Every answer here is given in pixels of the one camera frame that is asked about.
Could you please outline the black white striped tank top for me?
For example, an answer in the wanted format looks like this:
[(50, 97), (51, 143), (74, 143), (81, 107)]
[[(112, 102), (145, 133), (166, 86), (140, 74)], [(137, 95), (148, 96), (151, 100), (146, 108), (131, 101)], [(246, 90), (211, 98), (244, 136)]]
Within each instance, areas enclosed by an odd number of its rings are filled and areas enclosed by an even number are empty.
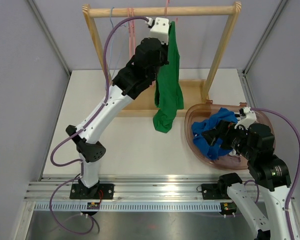
[[(234, 115), (235, 115), (237, 121), (239, 122), (241, 120), (239, 112), (235, 112)], [(236, 150), (234, 150), (234, 149), (228, 155), (231, 158), (239, 158), (239, 155), (237, 154)]]

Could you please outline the pink hanger of blue top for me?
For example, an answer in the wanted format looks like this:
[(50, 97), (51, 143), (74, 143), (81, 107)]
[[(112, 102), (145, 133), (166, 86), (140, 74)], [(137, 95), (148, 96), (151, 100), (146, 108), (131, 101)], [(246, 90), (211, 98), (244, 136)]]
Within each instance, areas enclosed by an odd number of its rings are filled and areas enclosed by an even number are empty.
[[(131, 8), (132, 17), (135, 16), (134, 8)], [(133, 53), (135, 53), (136, 49), (136, 28), (135, 28), (135, 20), (132, 20), (132, 43), (133, 43)]]

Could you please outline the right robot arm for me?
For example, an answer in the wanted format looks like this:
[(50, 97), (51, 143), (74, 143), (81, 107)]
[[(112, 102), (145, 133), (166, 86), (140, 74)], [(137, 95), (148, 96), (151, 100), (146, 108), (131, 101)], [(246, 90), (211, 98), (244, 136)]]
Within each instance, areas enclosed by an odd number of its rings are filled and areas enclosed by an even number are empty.
[(233, 149), (247, 159), (249, 173), (258, 185), (267, 214), (248, 196), (236, 173), (220, 176), (216, 190), (220, 197), (230, 198), (236, 204), (255, 239), (299, 240), (298, 225), (290, 212), (290, 173), (285, 162), (274, 154), (275, 137), (270, 127), (261, 123), (239, 127), (222, 120), (202, 136), (210, 146), (221, 139), (222, 148)]

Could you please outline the pink hanger of striped top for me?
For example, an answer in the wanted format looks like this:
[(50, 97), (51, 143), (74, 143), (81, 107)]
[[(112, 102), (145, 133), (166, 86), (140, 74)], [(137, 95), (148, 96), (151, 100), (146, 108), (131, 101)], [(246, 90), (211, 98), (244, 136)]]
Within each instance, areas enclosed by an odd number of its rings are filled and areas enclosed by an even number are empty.
[[(132, 17), (132, 8), (127, 8), (127, 17)], [(128, 35), (129, 35), (129, 57), (132, 58), (132, 56), (135, 54), (133, 50), (133, 34), (132, 34), (132, 20), (128, 22)]]

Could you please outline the green tank top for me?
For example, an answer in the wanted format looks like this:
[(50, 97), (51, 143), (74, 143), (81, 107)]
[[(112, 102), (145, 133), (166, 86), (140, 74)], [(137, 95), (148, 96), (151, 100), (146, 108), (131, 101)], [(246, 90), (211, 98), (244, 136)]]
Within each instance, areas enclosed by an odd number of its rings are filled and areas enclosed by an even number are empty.
[(177, 111), (184, 109), (184, 98), (180, 77), (180, 54), (177, 45), (176, 22), (172, 21), (169, 28), (168, 62), (160, 68), (155, 83), (154, 104), (158, 108), (152, 121), (154, 129), (168, 133), (173, 126)]

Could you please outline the blue tank top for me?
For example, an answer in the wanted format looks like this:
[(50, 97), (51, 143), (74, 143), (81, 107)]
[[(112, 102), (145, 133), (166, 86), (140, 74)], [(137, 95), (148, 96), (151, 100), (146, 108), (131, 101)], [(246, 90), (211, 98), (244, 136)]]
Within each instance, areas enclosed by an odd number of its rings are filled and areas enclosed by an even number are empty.
[(235, 124), (238, 122), (233, 111), (221, 107), (217, 113), (201, 122), (194, 122), (191, 126), (194, 145), (200, 150), (203, 156), (211, 161), (217, 160), (219, 157), (226, 156), (233, 151), (232, 149), (222, 149), (221, 144), (223, 143), (223, 140), (220, 138), (217, 139), (214, 146), (210, 146), (206, 139), (202, 136), (203, 132), (212, 130), (221, 120), (233, 122)]

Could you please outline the pink hanger of green top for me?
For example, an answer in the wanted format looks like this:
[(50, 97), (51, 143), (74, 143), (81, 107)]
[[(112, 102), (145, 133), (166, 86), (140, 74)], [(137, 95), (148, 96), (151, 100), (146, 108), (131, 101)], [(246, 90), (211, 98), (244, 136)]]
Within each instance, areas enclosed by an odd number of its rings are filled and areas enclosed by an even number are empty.
[[(168, 7), (169, 7), (169, 4), (170, 4), (170, 0), (166, 0), (165, 7), (164, 7), (164, 17), (165, 18), (167, 18), (167, 16), (168, 16)], [(175, 23), (176, 24), (178, 23), (178, 17), (175, 18)]]

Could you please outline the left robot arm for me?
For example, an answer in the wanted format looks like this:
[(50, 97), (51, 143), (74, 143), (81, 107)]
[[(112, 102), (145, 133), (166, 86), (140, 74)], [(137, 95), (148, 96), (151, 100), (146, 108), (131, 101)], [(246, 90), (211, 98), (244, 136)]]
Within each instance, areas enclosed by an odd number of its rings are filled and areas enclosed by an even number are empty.
[(69, 125), (66, 128), (83, 162), (82, 176), (71, 187), (71, 199), (101, 197), (98, 173), (106, 148), (99, 139), (118, 113), (157, 79), (160, 67), (168, 65), (168, 45), (167, 41), (158, 38), (144, 38), (126, 66), (114, 77), (104, 99), (91, 114), (77, 126)]

